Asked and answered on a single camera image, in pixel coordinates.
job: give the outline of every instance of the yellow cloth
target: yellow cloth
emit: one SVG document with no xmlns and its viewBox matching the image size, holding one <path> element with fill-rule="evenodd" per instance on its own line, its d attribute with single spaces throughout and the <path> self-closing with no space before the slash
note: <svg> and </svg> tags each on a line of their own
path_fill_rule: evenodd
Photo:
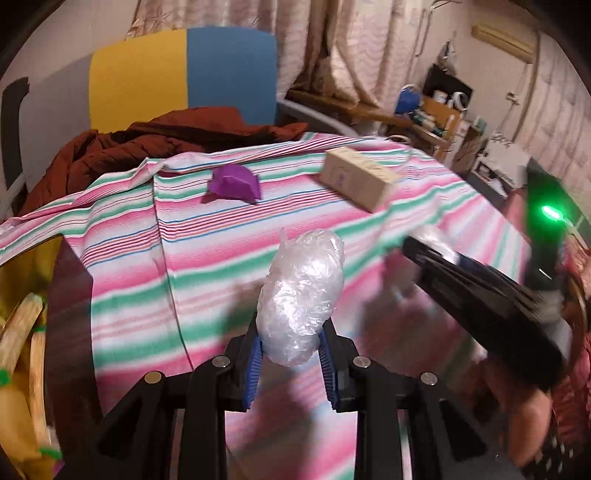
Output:
<svg viewBox="0 0 591 480">
<path fill-rule="evenodd" d="M 88 97 L 90 127 L 100 133 L 187 108 L 187 31 L 159 32 L 96 51 Z"/>
<path fill-rule="evenodd" d="M 29 292 L 46 296 L 61 239 L 49 239 L 0 267 L 0 326 Z M 46 311 L 37 325 L 45 324 Z M 50 480 L 55 461 L 39 452 L 29 411 L 30 340 L 21 352 L 12 383 L 0 388 L 0 445 L 21 475 Z"/>
</svg>

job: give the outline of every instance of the cardboard box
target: cardboard box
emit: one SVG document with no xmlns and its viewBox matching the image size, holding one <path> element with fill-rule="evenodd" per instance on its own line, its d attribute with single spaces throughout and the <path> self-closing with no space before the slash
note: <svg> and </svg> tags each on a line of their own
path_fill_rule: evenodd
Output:
<svg viewBox="0 0 591 480">
<path fill-rule="evenodd" d="M 382 206 L 397 179 L 389 168 L 348 147 L 327 150 L 320 172 L 322 183 L 370 212 Z"/>
</svg>

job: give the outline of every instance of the chair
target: chair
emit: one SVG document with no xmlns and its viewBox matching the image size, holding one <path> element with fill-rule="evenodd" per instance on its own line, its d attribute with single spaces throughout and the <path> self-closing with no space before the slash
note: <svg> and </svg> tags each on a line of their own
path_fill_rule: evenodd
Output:
<svg viewBox="0 0 591 480">
<path fill-rule="evenodd" d="M 312 131 L 358 136 L 320 112 L 277 100 L 276 78 L 271 34 L 203 27 L 105 47 L 30 88 L 26 79 L 17 80 L 2 97 L 2 157 L 9 189 L 0 202 L 0 218 L 23 185 L 30 191 L 58 150 L 86 129 L 112 132 L 175 109 L 235 106 L 248 124 L 292 118 L 308 122 Z"/>
</svg>

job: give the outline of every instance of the metal screw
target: metal screw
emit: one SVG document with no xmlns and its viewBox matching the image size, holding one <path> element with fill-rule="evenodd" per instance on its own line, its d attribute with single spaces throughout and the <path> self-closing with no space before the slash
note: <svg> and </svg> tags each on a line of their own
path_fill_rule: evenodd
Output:
<svg viewBox="0 0 591 480">
<path fill-rule="evenodd" d="M 149 384 L 155 384 L 162 380 L 162 374 L 160 372 L 148 372 L 144 375 L 144 381 Z"/>
<path fill-rule="evenodd" d="M 421 382 L 425 385 L 435 385 L 437 383 L 437 375 L 431 372 L 421 374 Z"/>
<path fill-rule="evenodd" d="M 353 358 L 353 364 L 356 367 L 367 368 L 368 366 L 371 365 L 371 360 L 369 358 L 367 358 L 366 356 L 358 355 L 355 358 Z"/>
<path fill-rule="evenodd" d="M 226 355 L 218 355 L 212 360 L 213 366 L 218 368 L 230 365 L 230 359 Z"/>
</svg>

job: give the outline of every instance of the wooden shelf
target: wooden shelf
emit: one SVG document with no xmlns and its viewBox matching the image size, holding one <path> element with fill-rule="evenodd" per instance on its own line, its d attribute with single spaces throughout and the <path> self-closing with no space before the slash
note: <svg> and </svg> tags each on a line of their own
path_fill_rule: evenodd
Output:
<svg viewBox="0 0 591 480">
<path fill-rule="evenodd" d="M 302 90 L 290 90 L 287 92 L 287 98 L 294 102 L 302 103 L 303 105 L 318 105 L 332 109 L 348 115 L 351 118 L 382 122 L 386 125 L 394 125 L 399 128 L 408 129 L 423 140 L 429 142 L 431 145 L 441 147 L 441 150 L 443 151 L 447 150 L 449 146 L 448 140 L 438 137 L 430 131 L 425 130 L 420 125 L 417 125 L 410 119 L 410 117 L 408 117 L 408 115 L 393 115 L 376 106 L 366 105 L 364 103 L 345 102 L 344 100 L 316 95 Z"/>
</svg>

